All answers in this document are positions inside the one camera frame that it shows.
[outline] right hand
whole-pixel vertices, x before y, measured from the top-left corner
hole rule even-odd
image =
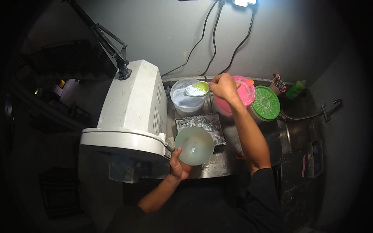
[[[238,97],[237,89],[240,86],[241,84],[236,83],[228,73],[220,74],[209,82],[210,90],[214,95],[227,102]]]

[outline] dish soap bottle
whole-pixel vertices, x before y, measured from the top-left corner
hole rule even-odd
[[[304,89],[305,89],[305,80],[302,80],[302,81],[298,80],[285,94],[289,99],[293,100]]]

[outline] mixing bowl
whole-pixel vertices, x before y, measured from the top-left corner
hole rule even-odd
[[[175,138],[175,149],[181,147],[179,159],[192,166],[206,163],[214,152],[214,140],[200,127],[188,127]]]

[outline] gray wall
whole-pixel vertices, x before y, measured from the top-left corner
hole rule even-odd
[[[311,86],[316,105],[343,99],[344,106],[323,124],[326,184],[319,228],[331,229],[347,213],[358,191],[370,140],[367,74],[351,40]]]
[[[30,54],[42,46],[82,39],[97,43],[92,32],[67,2],[52,0],[30,29],[21,50]]]
[[[202,35],[213,1],[78,0],[96,23],[128,44],[129,61],[145,59],[166,73],[183,64]],[[215,6],[204,40],[189,63],[164,78],[197,76],[213,54]],[[251,9],[227,1],[216,30],[217,53],[208,75],[216,75],[230,62],[236,46],[246,36]],[[306,79],[312,84],[339,53],[344,40],[340,20],[323,0],[259,0],[248,41],[237,53],[229,72],[271,78],[281,72],[289,82]]]

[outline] white bucket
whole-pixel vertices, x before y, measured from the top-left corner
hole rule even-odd
[[[185,78],[182,80],[177,81],[171,88],[171,100],[173,102],[173,105],[175,106],[176,112],[181,117],[191,117],[191,116],[198,116],[202,114],[203,105],[206,101],[206,96],[204,97],[190,97],[195,99],[195,106],[188,106],[183,107],[175,104],[173,93],[175,90],[186,88],[189,85],[198,83],[199,81],[193,78]]]

